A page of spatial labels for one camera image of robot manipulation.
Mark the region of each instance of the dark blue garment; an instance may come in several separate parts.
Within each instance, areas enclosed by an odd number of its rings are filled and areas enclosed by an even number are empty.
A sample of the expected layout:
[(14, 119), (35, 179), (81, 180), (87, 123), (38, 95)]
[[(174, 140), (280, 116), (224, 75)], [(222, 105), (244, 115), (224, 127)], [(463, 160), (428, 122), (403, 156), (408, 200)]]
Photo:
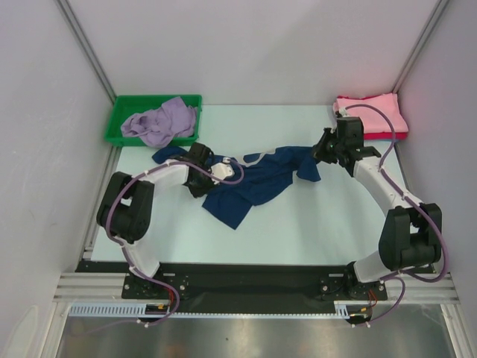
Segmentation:
[[(236, 229), (252, 206), (261, 205), (275, 198), (293, 183), (293, 172), (304, 180), (319, 181), (317, 163), (311, 156), (311, 147), (280, 147), (267, 154), (249, 154), (238, 158), (244, 169), (244, 179), (237, 185), (218, 185), (212, 189), (202, 207), (221, 222)], [(156, 163), (163, 163), (174, 155), (185, 154), (179, 147), (165, 147), (153, 155)], [(214, 163), (224, 156), (215, 155)], [(227, 180), (240, 178), (240, 171)]]

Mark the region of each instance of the purple cloth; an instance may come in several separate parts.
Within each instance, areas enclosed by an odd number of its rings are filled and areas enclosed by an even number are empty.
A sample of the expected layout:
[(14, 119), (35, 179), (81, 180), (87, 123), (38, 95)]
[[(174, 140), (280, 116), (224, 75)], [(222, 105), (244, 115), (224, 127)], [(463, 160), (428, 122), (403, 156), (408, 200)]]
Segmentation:
[(138, 136), (155, 148), (163, 148), (176, 136), (191, 136), (195, 129), (197, 108), (187, 107), (181, 97), (164, 102), (156, 110), (136, 113), (121, 126), (122, 136)]

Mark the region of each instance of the green plastic container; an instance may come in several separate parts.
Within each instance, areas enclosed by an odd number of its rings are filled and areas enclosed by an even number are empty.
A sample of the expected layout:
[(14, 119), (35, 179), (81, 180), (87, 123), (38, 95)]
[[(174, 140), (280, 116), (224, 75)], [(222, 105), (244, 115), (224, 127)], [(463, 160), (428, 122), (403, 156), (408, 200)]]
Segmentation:
[(181, 97), (186, 106), (197, 107), (197, 119), (192, 136), (174, 138), (169, 145), (190, 146), (199, 137), (200, 112), (202, 111), (201, 95), (119, 95), (114, 103), (110, 122), (107, 125), (104, 138), (116, 147), (145, 146), (138, 137), (123, 137), (121, 126), (134, 113), (143, 113), (146, 110), (155, 110), (162, 103), (174, 97)]

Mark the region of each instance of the folded pink fabric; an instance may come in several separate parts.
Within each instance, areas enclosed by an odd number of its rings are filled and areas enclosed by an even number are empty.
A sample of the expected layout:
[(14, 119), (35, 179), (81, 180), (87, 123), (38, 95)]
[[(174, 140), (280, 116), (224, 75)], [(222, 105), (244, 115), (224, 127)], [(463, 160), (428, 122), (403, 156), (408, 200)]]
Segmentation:
[[(336, 112), (352, 104), (369, 104), (378, 108), (391, 120), (397, 139), (405, 139), (408, 136), (408, 125), (399, 112), (396, 94), (388, 93), (361, 99), (338, 96), (333, 104), (333, 110)], [(388, 123), (375, 111), (365, 107), (357, 107), (351, 108), (347, 112), (350, 116), (359, 117), (363, 121), (364, 139), (391, 139), (392, 134)]]

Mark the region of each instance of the metal floor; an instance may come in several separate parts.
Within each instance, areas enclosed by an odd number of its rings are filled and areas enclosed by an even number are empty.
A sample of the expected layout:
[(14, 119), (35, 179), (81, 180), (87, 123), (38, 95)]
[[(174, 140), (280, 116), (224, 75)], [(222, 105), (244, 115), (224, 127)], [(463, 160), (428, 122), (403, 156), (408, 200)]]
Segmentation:
[(114, 319), (68, 318), (57, 358), (455, 357), (439, 305), (402, 305), (370, 329), (341, 320), (176, 318), (81, 335)]

